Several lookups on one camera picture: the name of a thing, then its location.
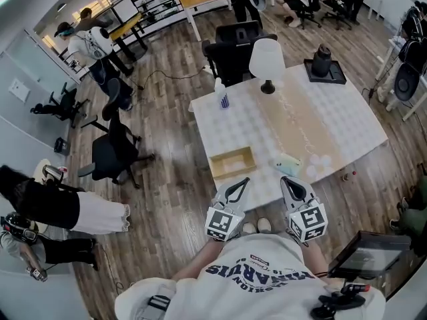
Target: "black pants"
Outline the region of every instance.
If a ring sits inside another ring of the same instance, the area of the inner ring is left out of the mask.
[[[108,59],[125,75],[127,75],[130,71],[124,64],[124,62],[121,61],[119,56],[117,55],[114,50],[108,55]]]
[[[54,241],[46,237],[39,237],[46,251],[46,263],[84,262],[93,263],[90,253],[92,241],[90,239],[67,239]]]
[[[109,62],[109,57],[97,60],[96,63],[89,68],[89,71],[101,90],[107,95],[109,95],[108,81],[117,78],[121,83],[120,98],[118,101],[120,109],[126,110],[129,107],[132,88],[119,78],[119,73]]]
[[[344,0],[347,7],[347,13],[352,21],[356,21],[359,10],[363,5],[363,0]]]
[[[262,28],[260,13],[251,4],[249,0],[231,0],[231,1],[233,4],[234,14],[236,15],[236,19],[238,20],[238,23],[243,23],[244,21],[247,20],[246,9],[248,9],[252,20],[256,20],[258,23],[260,23],[260,26]]]

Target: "white lamp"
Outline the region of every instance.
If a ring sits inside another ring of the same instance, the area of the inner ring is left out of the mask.
[[[285,69],[282,48],[277,41],[265,38],[255,42],[249,71],[255,77],[266,80],[261,85],[263,93],[273,93],[276,90],[272,80],[281,78]]]

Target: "white sneaker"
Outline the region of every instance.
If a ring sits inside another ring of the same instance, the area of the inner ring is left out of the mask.
[[[272,224],[267,218],[259,218],[257,228],[260,233],[272,233]]]
[[[376,94],[380,103],[383,103],[386,100],[386,97],[384,96],[384,90],[381,87],[376,90]]]
[[[296,27],[298,27],[298,26],[300,26],[300,25],[301,25],[301,19],[300,19],[300,18],[298,18],[298,19],[296,19],[296,20],[292,21],[292,22],[289,24],[289,27],[292,27],[293,29],[295,29]]]
[[[256,227],[252,223],[244,223],[242,232],[250,234],[250,233],[256,233]]]

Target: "small bottle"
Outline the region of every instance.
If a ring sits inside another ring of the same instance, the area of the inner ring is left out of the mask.
[[[218,96],[221,109],[227,109],[230,106],[230,102],[228,101],[226,86],[222,84],[222,81],[219,77],[217,77],[215,80],[215,93]]]

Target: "black tray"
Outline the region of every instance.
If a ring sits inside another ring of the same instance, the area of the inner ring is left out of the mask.
[[[308,79],[310,82],[346,84],[347,79],[342,72],[340,64],[337,61],[332,61],[329,73],[325,77],[318,77],[312,73],[313,59],[304,59],[304,66],[307,70]]]

